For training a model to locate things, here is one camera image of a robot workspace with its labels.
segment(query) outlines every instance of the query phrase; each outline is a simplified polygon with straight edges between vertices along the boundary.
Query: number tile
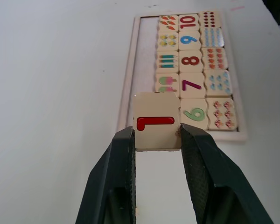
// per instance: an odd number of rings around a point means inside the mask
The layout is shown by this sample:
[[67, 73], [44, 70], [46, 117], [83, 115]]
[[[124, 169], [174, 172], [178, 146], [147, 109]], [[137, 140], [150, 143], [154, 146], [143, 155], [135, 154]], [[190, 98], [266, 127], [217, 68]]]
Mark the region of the number tile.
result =
[[178, 33], [158, 33], [157, 51], [178, 50]]
[[227, 69], [228, 63], [224, 48], [201, 48], [205, 70]]
[[197, 14], [180, 15], [179, 31], [199, 30], [199, 16]]
[[221, 28], [200, 28], [202, 47], [223, 47], [224, 39]]
[[205, 98], [204, 75], [201, 72], [180, 73], [181, 98]]
[[181, 99], [181, 123], [207, 130], [209, 119], [206, 110], [205, 99]]
[[202, 72], [202, 54], [199, 50], [182, 50], [179, 52], [180, 72]]
[[199, 13], [199, 22], [201, 28], [221, 27], [221, 18], [219, 12], [204, 11]]
[[179, 149], [180, 100], [173, 92], [141, 92], [133, 97], [136, 149]]
[[178, 52], [158, 51], [156, 60], [156, 73], [177, 73]]
[[161, 15], [159, 17], [159, 32], [177, 32], [178, 16], [177, 15]]
[[199, 50], [201, 48], [200, 33], [198, 31], [179, 32], [179, 50]]
[[206, 98], [208, 103], [207, 115], [210, 119], [209, 130], [235, 130], [237, 118], [234, 102], [230, 98]]
[[179, 76], [176, 73], [156, 73], [156, 92], [175, 92], [179, 97]]
[[204, 70], [207, 97], [229, 97], [232, 86], [227, 70]]

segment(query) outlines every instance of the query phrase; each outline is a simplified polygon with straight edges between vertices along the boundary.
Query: carrot illustration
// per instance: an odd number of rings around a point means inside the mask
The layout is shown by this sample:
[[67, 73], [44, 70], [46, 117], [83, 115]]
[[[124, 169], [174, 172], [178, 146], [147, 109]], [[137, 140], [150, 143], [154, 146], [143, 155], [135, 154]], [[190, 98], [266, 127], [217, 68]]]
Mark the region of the carrot illustration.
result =
[[170, 25], [175, 25], [175, 23], [171, 21], [167, 21], [167, 23], [169, 23]]
[[173, 27], [171, 26], [167, 26], [168, 29], [171, 29], [171, 30], [175, 30]]

